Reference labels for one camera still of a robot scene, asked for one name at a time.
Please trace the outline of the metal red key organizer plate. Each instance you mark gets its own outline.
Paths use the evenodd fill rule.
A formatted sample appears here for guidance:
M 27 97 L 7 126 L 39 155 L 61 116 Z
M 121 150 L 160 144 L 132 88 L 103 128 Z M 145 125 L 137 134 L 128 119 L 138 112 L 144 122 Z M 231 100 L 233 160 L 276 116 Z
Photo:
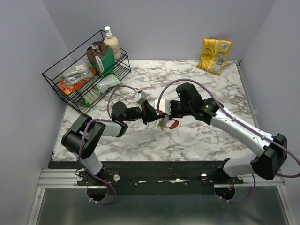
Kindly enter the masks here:
M 175 130 L 180 126 L 180 121 L 176 119 L 162 118 L 157 127 L 162 131 Z

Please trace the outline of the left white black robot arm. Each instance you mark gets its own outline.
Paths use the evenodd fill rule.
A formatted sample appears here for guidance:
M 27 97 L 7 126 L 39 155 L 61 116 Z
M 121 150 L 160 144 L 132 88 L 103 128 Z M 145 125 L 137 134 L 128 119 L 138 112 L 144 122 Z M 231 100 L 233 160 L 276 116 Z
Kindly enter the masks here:
M 87 114 L 80 115 L 63 135 L 61 144 L 86 168 L 88 180 L 93 185 L 103 182 L 104 174 L 101 171 L 103 164 L 95 154 L 95 148 L 102 136 L 121 137 L 126 132 L 126 121 L 142 119 L 144 124 L 164 117 L 157 112 L 148 101 L 141 107 L 126 107 L 123 102 L 117 102 L 112 107 L 111 120 L 93 119 Z

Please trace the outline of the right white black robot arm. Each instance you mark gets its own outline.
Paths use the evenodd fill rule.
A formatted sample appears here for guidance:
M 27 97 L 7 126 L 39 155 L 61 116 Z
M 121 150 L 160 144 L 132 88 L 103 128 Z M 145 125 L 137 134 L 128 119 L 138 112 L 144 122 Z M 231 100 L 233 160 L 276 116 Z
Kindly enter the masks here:
M 246 174 L 257 174 L 265 180 L 274 179 L 287 159 L 287 153 L 282 150 L 287 147 L 284 135 L 263 132 L 234 116 L 212 98 L 202 99 L 191 83 L 181 84 L 176 92 L 180 100 L 171 101 L 173 117 L 193 116 L 196 120 L 225 131 L 253 152 L 249 157 L 225 159 L 215 173 L 218 182 L 225 184 L 233 177 Z

